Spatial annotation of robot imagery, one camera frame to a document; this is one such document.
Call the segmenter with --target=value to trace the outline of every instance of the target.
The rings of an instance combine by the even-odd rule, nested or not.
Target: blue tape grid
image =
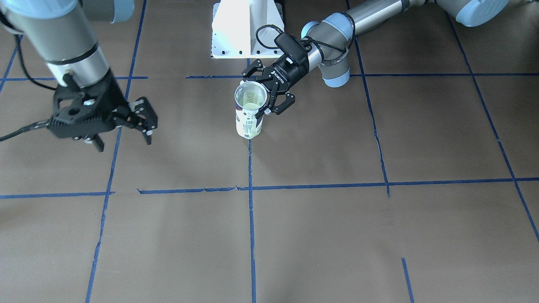
[[[148,77],[133,76],[134,64],[135,64],[135,60],[136,60],[136,53],[137,53],[138,44],[139,44],[139,40],[140,40],[140,34],[141,34],[141,30],[142,30],[144,13],[145,13],[145,10],[146,10],[146,1],[147,0],[144,0],[144,4],[143,4],[143,8],[142,8],[142,15],[141,15],[140,23],[139,23],[139,31],[138,31],[138,34],[137,34],[137,40],[136,40],[136,44],[135,44],[135,50],[134,50],[134,53],[133,53],[132,65],[131,65],[131,70],[130,70],[129,76],[128,77],[116,77],[117,79],[127,79],[128,80],[128,86],[127,86],[127,89],[126,89],[126,99],[128,98],[130,85],[131,85],[131,80],[134,80],[134,79],[148,79]],[[357,53],[358,53],[358,59],[360,61],[360,68],[361,68],[362,73],[361,74],[352,74],[351,77],[362,77],[362,79],[364,81],[365,92],[366,92],[367,97],[368,97],[369,109],[371,111],[371,116],[373,118],[373,124],[374,124],[374,128],[375,128],[375,136],[377,138],[377,143],[379,144],[379,138],[377,136],[376,125],[374,123],[374,115],[372,114],[372,108],[371,108],[371,104],[370,104],[370,100],[369,100],[369,96],[368,96],[368,88],[367,88],[367,83],[366,83],[366,78],[367,77],[472,77],[472,79],[474,81],[474,84],[476,86],[476,89],[478,91],[478,95],[479,95],[479,97],[481,99],[483,108],[485,109],[485,113],[486,113],[486,115],[487,115],[487,117],[489,119],[490,125],[491,125],[491,127],[493,129],[493,132],[494,132],[494,134],[496,136],[496,139],[497,139],[497,141],[499,143],[500,150],[501,150],[501,152],[503,154],[504,160],[506,161],[507,167],[508,167],[509,172],[511,174],[511,178],[482,179],[482,180],[388,182],[388,180],[386,179],[385,168],[383,166],[383,158],[382,158],[382,155],[381,155],[381,162],[382,162],[382,168],[383,168],[384,180],[385,180],[384,183],[378,182],[378,183],[350,183],[350,184],[277,185],[277,186],[254,187],[253,184],[252,184],[252,157],[251,157],[252,142],[251,142],[251,140],[249,140],[249,163],[248,163],[249,186],[248,187],[242,187],[242,188],[240,188],[240,187],[200,188],[200,189],[177,189],[177,190],[138,190],[139,193],[144,194],[144,195],[148,195],[148,194],[174,194],[174,193],[186,193],[186,192],[214,192],[214,191],[232,191],[232,190],[249,191],[250,230],[251,230],[251,277],[252,277],[252,300],[253,300],[253,303],[256,302],[255,263],[254,263],[254,220],[253,220],[253,191],[255,191],[255,190],[312,189],[312,188],[350,188],[350,187],[352,187],[352,188],[353,187],[387,187],[388,194],[389,194],[389,187],[390,186],[514,182],[515,188],[516,188],[517,192],[519,193],[519,197],[520,197],[520,199],[522,201],[522,204],[524,206],[526,214],[528,215],[528,219],[530,220],[530,223],[532,225],[534,233],[535,233],[535,235],[536,235],[536,237],[537,237],[537,239],[539,241],[539,235],[537,233],[537,228],[536,228],[535,223],[534,223],[534,221],[533,221],[533,219],[531,217],[528,206],[527,206],[527,204],[526,204],[526,202],[525,202],[525,200],[524,200],[524,198],[522,196],[522,193],[521,193],[521,190],[520,190],[520,187],[519,187],[519,184],[518,184],[518,182],[539,181],[539,177],[532,177],[532,178],[516,178],[515,177],[515,175],[513,173],[513,170],[512,170],[512,168],[511,168],[511,166],[509,164],[509,161],[507,159],[507,155],[505,153],[505,150],[503,149],[503,145],[502,145],[502,143],[501,143],[501,141],[499,139],[497,131],[496,131],[496,129],[494,127],[494,124],[492,122],[492,119],[490,117],[489,111],[488,111],[488,109],[486,107],[486,104],[484,102],[484,99],[482,97],[481,91],[479,89],[479,85],[477,84],[477,81],[476,81],[476,78],[475,78],[476,76],[478,76],[478,77],[538,76],[539,73],[473,73],[472,69],[471,69],[471,67],[469,65],[468,59],[466,57],[465,51],[464,51],[464,49],[462,47],[462,44],[460,42],[460,39],[458,38],[457,32],[456,32],[456,30],[454,28],[454,25],[453,25],[452,21],[451,21],[451,18],[449,17],[449,15],[447,17],[448,17],[448,20],[450,22],[453,33],[455,35],[455,38],[456,38],[456,40],[457,40],[457,42],[459,44],[459,47],[461,49],[462,55],[463,55],[463,57],[464,57],[464,59],[466,61],[466,64],[468,66],[469,73],[365,74],[364,69],[363,69],[363,65],[362,65],[362,62],[361,62],[361,55],[359,53],[358,42],[357,42],[357,39],[355,40],[356,49],[357,49]],[[9,62],[9,65],[8,65],[8,68],[6,69],[6,72],[4,73],[2,81],[0,82],[0,92],[2,91],[2,88],[3,88],[4,84],[5,84],[5,82],[7,82],[7,81],[26,81],[27,80],[25,78],[8,78],[8,74],[9,74],[9,71],[10,71],[11,66],[13,64],[15,56],[16,56],[16,51],[13,52],[13,54],[11,56],[11,59],[10,59],[10,62]],[[192,75],[192,76],[187,77],[187,79],[226,79],[226,78],[242,78],[242,77],[239,76],[239,75]],[[54,78],[36,78],[36,79],[37,80],[54,80]],[[96,265],[97,265],[97,262],[98,262],[99,248],[100,248],[100,244],[101,244],[101,239],[102,239],[102,234],[103,234],[103,227],[104,227],[105,218],[106,218],[105,212],[106,212],[106,209],[108,207],[108,200],[109,200],[110,195],[114,193],[113,191],[111,191],[111,186],[112,186],[112,180],[113,180],[113,176],[114,176],[114,169],[115,169],[115,165],[116,165],[116,159],[117,159],[117,156],[118,156],[120,137],[121,137],[121,130],[118,131],[118,134],[117,134],[117,137],[116,137],[116,145],[115,145],[115,149],[114,149],[114,156],[113,156],[113,161],[112,161],[112,165],[111,165],[111,169],[110,169],[110,177],[109,177],[109,182],[107,184],[107,191],[106,192],[73,192],[73,193],[58,193],[58,194],[0,195],[0,199],[41,198],[41,197],[105,196],[105,201],[104,201],[104,204],[103,204],[103,212],[102,212],[102,217],[101,217],[100,237],[99,237],[98,244],[97,244],[97,246],[95,248],[94,262],[92,264],[91,276],[90,276],[90,280],[89,280],[89,283],[88,283],[88,292],[87,292],[87,295],[86,295],[86,303],[89,303],[90,297],[91,297],[93,280],[94,280],[94,277],[95,277],[95,269],[96,269]],[[403,263],[403,270],[404,270],[405,277],[406,277],[406,283],[407,283],[407,286],[408,286],[410,301],[412,303],[414,303],[413,293],[412,293],[411,284],[410,284],[410,278],[409,278],[409,274],[408,274],[408,270],[407,270],[406,260],[404,258],[402,258],[402,263]]]
[[[479,89],[479,85],[477,83],[477,80],[475,78],[475,74],[472,71],[472,67],[470,66],[470,63],[468,61],[468,57],[466,56],[466,53],[464,51],[464,48],[462,46],[462,43],[460,42],[459,36],[457,34],[457,31],[455,29],[455,26],[453,25],[453,21],[451,20],[451,17],[448,13],[446,13],[447,20],[449,21],[449,24],[451,26],[451,30],[453,31],[453,34],[455,35],[455,39],[457,40],[457,43],[459,44],[460,51],[462,52],[462,56],[464,57],[464,61],[466,62],[466,66],[468,66],[469,74],[472,76],[475,89],[477,90],[477,94],[479,95],[479,99],[481,100],[481,104],[483,105],[483,109],[485,110],[485,114],[487,115],[488,122],[490,123],[490,127],[492,128],[492,131],[494,132],[494,136],[496,137],[496,140],[498,141],[498,145],[500,146],[500,151],[503,155],[503,159],[506,162],[507,169],[509,170],[509,173],[511,174],[511,178],[513,182],[515,183],[516,191],[519,194],[520,200],[522,202],[522,206],[524,207],[524,210],[526,211],[526,215],[528,216],[528,220],[530,221],[531,228],[533,229],[535,233],[535,238],[539,242],[539,233],[537,232],[537,227],[535,226],[535,222],[533,218],[531,217],[530,210],[528,209],[528,205],[526,203],[526,200],[524,200],[524,196],[522,196],[522,192],[519,187],[519,182],[517,178],[515,177],[515,174],[513,172],[513,169],[511,168],[511,164],[509,164],[509,159],[507,158],[507,154],[505,152],[505,149],[503,148],[502,141],[500,140],[500,137],[498,136],[498,132],[496,131],[496,127],[494,126],[494,122],[492,121],[492,117],[490,116],[490,112],[488,111],[487,104],[485,103],[485,100],[483,99],[483,94],[481,93],[481,89]]]

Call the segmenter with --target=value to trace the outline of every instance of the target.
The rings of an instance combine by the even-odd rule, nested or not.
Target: blue tape line
[[[219,188],[191,188],[191,189],[163,189],[163,190],[140,190],[137,189],[141,195],[155,195],[155,194],[184,194],[187,192],[214,192],[214,191],[232,191],[239,190],[238,187],[219,187]]]
[[[83,196],[104,196],[106,192],[60,192],[57,194],[22,194],[22,195],[0,195],[0,199],[26,199],[26,198],[57,198],[57,197],[83,197]]]
[[[131,89],[131,80],[133,79],[133,72],[135,70],[136,54],[139,50],[140,35],[142,33],[142,23],[144,22],[144,14],[146,12],[146,1],[147,0],[144,0],[144,3],[142,3],[142,13],[140,15],[139,30],[136,34],[135,49],[133,50],[131,68],[129,69],[129,78],[127,79],[126,100],[129,100],[129,90]]]
[[[115,77],[116,80],[128,80],[128,79],[133,79],[133,80],[147,80],[148,79],[148,76],[133,76],[133,77],[129,77],[129,76],[121,76],[121,77]],[[54,81],[56,80],[56,78],[33,78],[34,80],[42,80],[42,81]],[[7,78],[6,81],[28,81],[27,78]]]
[[[528,216],[528,220],[530,221],[531,228],[534,231],[535,237],[537,238],[537,241],[539,242],[539,232],[537,232],[537,227],[535,226],[535,222],[533,218],[531,217],[530,210],[528,209],[528,205],[526,203],[526,200],[524,200],[524,196],[522,196],[522,192],[519,187],[519,183],[515,177],[515,174],[513,172],[513,169],[511,168],[511,164],[509,164],[509,159],[507,158],[507,154],[503,148],[502,141],[500,140],[500,136],[498,136],[498,132],[496,131],[496,127],[494,126],[494,122],[492,121],[492,118],[490,116],[490,112],[488,111],[487,104],[485,103],[485,100],[483,98],[483,94],[481,93],[481,90],[479,89],[479,85],[477,83],[477,80],[475,78],[475,75],[472,71],[472,67],[468,61],[468,57],[466,56],[466,53],[464,52],[464,48],[462,46],[462,43],[460,42],[459,36],[457,34],[457,31],[455,29],[455,26],[453,25],[453,22],[451,21],[451,17],[448,13],[446,13],[447,20],[449,21],[449,24],[451,26],[451,29],[453,30],[453,34],[455,35],[455,39],[457,40],[457,43],[459,44],[460,51],[462,52],[462,56],[464,57],[464,61],[466,62],[466,65],[468,66],[468,70],[470,72],[470,75],[472,75],[472,79],[475,85],[475,89],[477,90],[477,94],[479,95],[479,99],[481,100],[481,104],[483,105],[483,109],[485,110],[485,114],[487,115],[488,122],[490,123],[490,127],[492,128],[492,131],[494,132],[494,136],[496,137],[496,140],[498,141],[498,146],[500,147],[500,150],[503,155],[503,159],[506,162],[507,169],[509,169],[509,173],[511,174],[511,178],[515,183],[516,191],[519,193],[520,200],[522,202],[522,206],[524,207],[524,210],[526,211],[526,215]]]
[[[118,134],[116,136],[116,145],[114,147],[114,155],[112,157],[112,164],[110,166],[110,177],[108,178],[107,183],[107,192],[105,193],[105,201],[103,203],[103,212],[101,213],[101,226],[99,228],[99,240],[97,245],[95,246],[94,251],[94,260],[92,262],[92,270],[90,271],[90,281],[88,282],[88,290],[86,292],[86,303],[90,302],[90,298],[92,296],[92,288],[94,286],[94,278],[95,278],[95,270],[97,268],[98,259],[99,259],[99,250],[101,249],[101,240],[103,239],[103,229],[105,228],[105,212],[108,208],[108,200],[111,194],[110,188],[112,187],[112,179],[114,177],[114,169],[116,167],[116,159],[118,157],[118,148],[120,146],[120,136],[122,134],[122,129],[118,129]]]
[[[419,74],[365,74],[365,77],[470,77],[470,74],[461,73],[419,73]]]
[[[2,89],[4,88],[4,84],[6,82],[6,79],[8,78],[9,71],[11,70],[11,66],[13,65],[13,61],[15,60],[15,55],[17,54],[17,47],[13,50],[13,54],[11,55],[11,59],[9,60],[8,68],[6,68],[4,77],[2,78],[2,81],[0,81],[0,92],[2,92]]]
[[[251,232],[251,296],[252,303],[257,303],[257,273],[254,263],[254,215],[253,215],[253,159],[252,143],[249,139],[249,219]]]
[[[139,22],[139,31],[137,33],[136,37],[136,43],[135,43],[135,49],[133,51],[133,60],[131,60],[131,69],[129,71],[129,79],[127,80],[127,88],[126,88],[126,100],[129,96],[129,90],[131,88],[131,79],[133,76],[133,70],[135,68],[135,60],[136,60],[136,54],[137,49],[139,48],[139,40],[140,40],[140,34],[142,31],[142,23],[144,21],[144,12],[146,11],[146,1],[144,0],[144,3],[142,4],[142,13],[140,16],[140,22]],[[112,187],[112,179],[114,178],[114,169],[116,168],[116,159],[118,158],[118,150],[120,148],[120,138],[122,136],[122,129],[118,129],[118,134],[116,136],[116,145],[114,146],[114,155],[112,158],[112,164],[110,166],[110,177],[108,179],[107,184],[107,193],[105,194],[105,201],[103,203],[103,213],[101,214],[101,227],[99,230],[99,240],[97,245],[95,246],[95,252],[94,252],[94,261],[92,262],[92,271],[90,272],[90,280],[88,282],[88,290],[86,292],[86,303],[90,303],[90,298],[92,297],[92,288],[94,285],[94,278],[95,278],[95,270],[97,268],[98,259],[99,259],[99,250],[101,248],[101,240],[103,238],[103,229],[105,227],[105,212],[108,208],[108,200],[110,197],[110,189]]]
[[[277,190],[277,189],[311,189],[311,188],[348,188],[348,187],[380,187],[386,183],[350,183],[350,184],[315,184],[315,185],[278,185],[278,186],[255,186],[253,190]]]
[[[517,178],[516,180],[519,181],[519,182],[522,182],[522,181],[539,181],[539,177],[537,177],[537,178]]]
[[[382,154],[382,146],[380,145],[380,138],[378,137],[378,130],[376,129],[376,121],[374,119],[374,112],[372,111],[369,88],[367,86],[367,78],[365,77],[365,70],[363,69],[363,62],[361,60],[360,45],[357,42],[357,38],[354,38],[354,43],[356,44],[357,59],[360,62],[361,78],[363,79],[363,86],[365,87],[365,95],[367,96],[367,105],[369,106],[369,112],[372,119],[372,127],[374,128],[374,137],[376,138],[376,144],[378,145],[378,152],[380,154],[380,164],[382,165],[382,174],[384,175],[385,187],[386,187],[386,191],[388,192],[388,197],[389,197],[391,196],[391,193],[389,190],[388,175],[385,171],[384,156]]]
[[[539,73],[480,73],[481,77],[509,77],[509,76],[538,76]],[[362,77],[361,74],[350,74],[350,77]],[[470,77],[469,73],[417,73],[417,74],[365,74],[365,77]],[[240,75],[191,75],[186,79],[230,79],[243,78]]]
[[[474,73],[476,76],[491,76],[491,77],[500,77],[500,76],[538,76],[539,73]]]
[[[497,182],[512,182],[512,181],[513,179],[511,178],[500,178],[500,179],[389,182],[389,185],[390,186],[404,186],[404,185],[436,185],[436,184],[470,184],[470,183],[497,183]]]
[[[539,181],[539,177],[517,178],[519,182]],[[388,182],[389,186],[407,186],[407,185],[437,185],[437,184],[474,184],[474,183],[500,183],[513,182],[512,178],[495,179],[464,179],[464,180],[435,180],[435,181],[404,181]],[[280,189],[317,189],[317,188],[357,188],[357,187],[384,187],[385,182],[372,183],[341,183],[341,184],[305,184],[305,185],[269,185],[253,186],[252,190],[280,190]],[[187,192],[208,192],[208,191],[246,191],[250,187],[221,187],[221,188],[192,188],[192,189],[163,189],[163,190],[139,190],[142,195],[153,194],[183,194]]]
[[[353,38],[352,35],[354,33],[354,25],[351,25],[348,17],[346,17],[342,13],[332,13],[331,15],[329,15],[329,17],[322,20],[322,22],[331,25],[333,28],[339,31],[342,36],[346,38],[346,41]]]
[[[231,78],[243,78],[240,75],[192,75],[185,77],[186,79],[231,79]]]
[[[415,303],[413,299],[412,284],[410,283],[410,276],[408,275],[408,266],[406,265],[406,259],[401,258],[403,262],[404,277],[406,278],[406,285],[408,286],[408,296],[410,297],[410,303]]]

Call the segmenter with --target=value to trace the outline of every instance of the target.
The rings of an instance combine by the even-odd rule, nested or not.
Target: paper cup
[[[247,81],[238,86],[234,93],[238,135],[252,139],[260,134],[264,115],[258,119],[254,115],[266,105],[267,96],[266,88],[258,82]]]

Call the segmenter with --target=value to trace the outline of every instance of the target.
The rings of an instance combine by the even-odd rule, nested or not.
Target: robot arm
[[[24,33],[58,82],[46,127],[56,137],[93,143],[100,152],[99,133],[119,126],[141,131],[151,144],[157,115],[144,97],[125,100],[86,16],[124,21],[133,13],[133,1],[87,4],[83,10],[80,0],[0,0],[6,29]]]
[[[340,87],[350,78],[347,41],[365,33],[387,19],[421,6],[429,0],[367,0],[344,13],[334,13],[321,23],[309,22],[302,30],[302,39],[280,31],[275,44],[283,55],[271,66],[264,67],[259,59],[242,72],[245,85],[256,81],[269,92],[269,100],[256,115],[264,113],[279,115],[295,101],[289,89],[315,67],[322,72],[324,82],[330,87]],[[496,16],[509,0],[436,0],[440,7],[466,26],[478,26]],[[262,75],[251,78],[256,72]],[[278,95],[286,95],[284,102],[275,105]]]

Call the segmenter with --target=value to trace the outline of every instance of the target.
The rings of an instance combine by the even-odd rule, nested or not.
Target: black cable
[[[18,31],[14,26],[13,24],[11,24],[8,19],[4,16],[4,14],[2,13],[2,11],[0,11],[0,23],[2,23],[4,26],[14,30],[14,31]]]
[[[285,34],[285,35],[287,35],[287,36],[289,36],[289,37],[290,37],[290,35],[287,34],[287,33],[285,33],[285,32],[283,32],[282,29],[280,29],[279,27],[277,27],[276,25],[273,25],[273,24],[266,24],[266,25],[263,25],[263,26],[261,26],[261,27],[259,27],[259,28],[257,29],[257,31],[254,33],[254,36],[256,37],[258,43],[260,43],[260,45],[261,45],[262,47],[265,47],[265,48],[267,48],[267,49],[269,49],[269,50],[278,50],[279,47],[277,47],[277,46],[267,46],[267,45],[265,45],[264,43],[262,43],[262,41],[260,41],[260,38],[258,37],[258,32],[260,32],[262,29],[265,29],[265,28],[268,28],[268,27],[271,28],[271,29],[276,30],[279,34]],[[309,43],[318,43],[318,44],[320,44],[320,45],[329,47],[330,49],[338,50],[338,51],[340,51],[340,52],[342,52],[342,53],[345,53],[345,52],[346,52],[346,50],[339,49],[339,48],[336,47],[336,46],[333,46],[333,45],[330,45],[330,44],[327,44],[327,43],[324,43],[324,42],[321,42],[321,41],[313,40],[312,38],[309,39],[308,42],[309,42]]]
[[[25,127],[21,127],[21,128],[19,128],[18,130],[14,131],[11,134],[0,137],[0,142],[5,141],[5,140],[10,139],[10,138],[13,138],[15,136],[18,136],[18,135],[20,135],[22,133],[29,132],[29,131],[34,130],[34,129],[40,129],[40,128],[47,127],[47,126],[49,126],[50,121],[51,121],[51,119],[47,119],[47,120],[43,120],[43,121],[34,122],[34,123],[32,123],[30,125],[27,125]]]
[[[258,43],[260,43],[260,45],[262,45],[262,47],[264,47],[266,49],[269,49],[269,50],[278,50],[279,48],[277,46],[267,46],[264,43],[262,43],[262,41],[260,41],[260,38],[258,38],[258,32],[263,30],[263,29],[266,29],[268,27],[271,28],[271,29],[276,30],[279,34],[281,34],[281,33],[285,34],[285,32],[283,32],[282,29],[280,29],[278,26],[273,25],[273,24],[266,24],[266,25],[262,25],[261,27],[259,27],[257,29],[257,31],[254,33],[254,36],[257,38]]]
[[[35,85],[40,86],[40,87],[42,87],[42,88],[50,89],[50,90],[52,90],[52,91],[55,91],[56,88],[50,87],[50,86],[48,86],[48,85],[41,84],[41,83],[35,81],[35,80],[28,74],[28,71],[26,70],[26,66],[24,66],[23,52],[22,52],[22,50],[21,50],[21,48],[20,48],[19,35],[13,35],[13,37],[15,38],[15,45],[16,45],[16,47],[17,47],[17,53],[18,53],[18,55],[19,55],[20,69],[23,70],[24,75],[28,78],[28,80],[30,80],[30,82],[34,83]]]

